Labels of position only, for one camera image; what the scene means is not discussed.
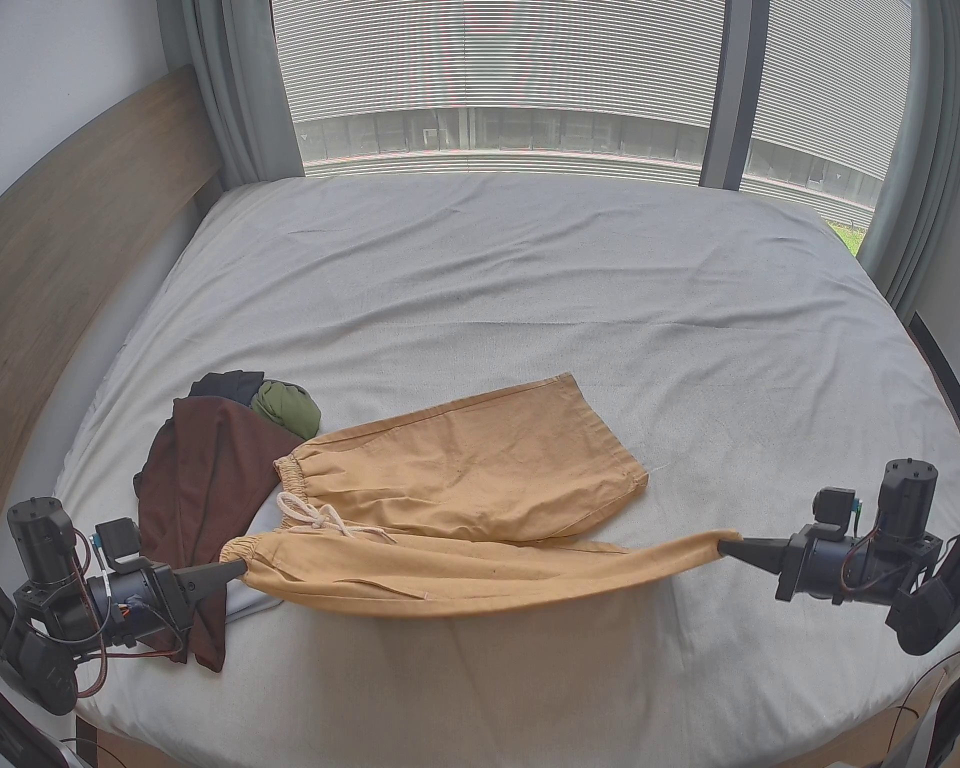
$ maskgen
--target mattress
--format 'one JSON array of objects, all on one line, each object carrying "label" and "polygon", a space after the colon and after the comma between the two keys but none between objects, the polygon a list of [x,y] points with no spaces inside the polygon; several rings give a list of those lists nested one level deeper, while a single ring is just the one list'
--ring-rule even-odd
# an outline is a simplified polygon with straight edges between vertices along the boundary
[{"label": "mattress", "polygon": [[[941,474],[960,434],[890,307],[812,210],[722,190],[537,175],[284,180],[227,194],[131,331],[58,494],[85,531],[208,371],[302,384],[340,429],[556,373],[650,470],[591,532],[644,547],[786,537],[822,486],[871,520],[885,463]],[[203,766],[769,765],[940,657],[882,608],[774,600],[730,559],[644,588],[458,620],[282,604],[228,625],[221,674],[118,661],[79,713]],[[92,681],[95,664],[81,673]]]}]

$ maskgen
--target gray curtain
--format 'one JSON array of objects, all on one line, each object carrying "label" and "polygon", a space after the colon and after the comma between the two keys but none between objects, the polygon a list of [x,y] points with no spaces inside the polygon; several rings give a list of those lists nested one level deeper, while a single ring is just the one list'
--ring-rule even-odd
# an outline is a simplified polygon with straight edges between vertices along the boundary
[{"label": "gray curtain", "polygon": [[171,71],[193,64],[223,186],[303,176],[268,0],[156,0]]},{"label": "gray curtain", "polygon": [[860,263],[908,323],[960,188],[960,7],[911,4],[910,86]]}]

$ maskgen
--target grass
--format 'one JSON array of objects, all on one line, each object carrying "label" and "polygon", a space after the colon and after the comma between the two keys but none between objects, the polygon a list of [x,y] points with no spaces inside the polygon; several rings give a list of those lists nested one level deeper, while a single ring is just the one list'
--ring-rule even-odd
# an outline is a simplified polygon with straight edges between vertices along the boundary
[{"label": "grass", "polygon": [[831,221],[827,221],[827,223],[833,228],[834,232],[840,235],[840,239],[843,240],[844,245],[850,249],[850,253],[856,256],[856,252],[860,250],[860,243],[863,242],[863,236],[867,233],[867,230],[859,227],[848,227],[846,224],[837,224]]}]

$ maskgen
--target wooden headboard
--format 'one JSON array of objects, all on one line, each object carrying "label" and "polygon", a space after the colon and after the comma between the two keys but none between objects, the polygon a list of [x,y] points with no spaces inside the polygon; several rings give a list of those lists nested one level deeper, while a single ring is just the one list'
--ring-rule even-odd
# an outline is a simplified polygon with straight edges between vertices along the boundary
[{"label": "wooden headboard", "polygon": [[97,311],[220,165],[183,67],[91,120],[0,196],[0,499]]}]

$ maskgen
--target rolled green cloth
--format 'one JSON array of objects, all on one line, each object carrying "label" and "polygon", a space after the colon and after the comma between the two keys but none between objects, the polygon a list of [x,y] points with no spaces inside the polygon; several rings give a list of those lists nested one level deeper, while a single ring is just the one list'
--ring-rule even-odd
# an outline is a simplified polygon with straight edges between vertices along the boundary
[{"label": "rolled green cloth", "polygon": [[310,440],[320,431],[320,408],[310,395],[296,384],[264,381],[251,400],[253,412],[289,432]]}]

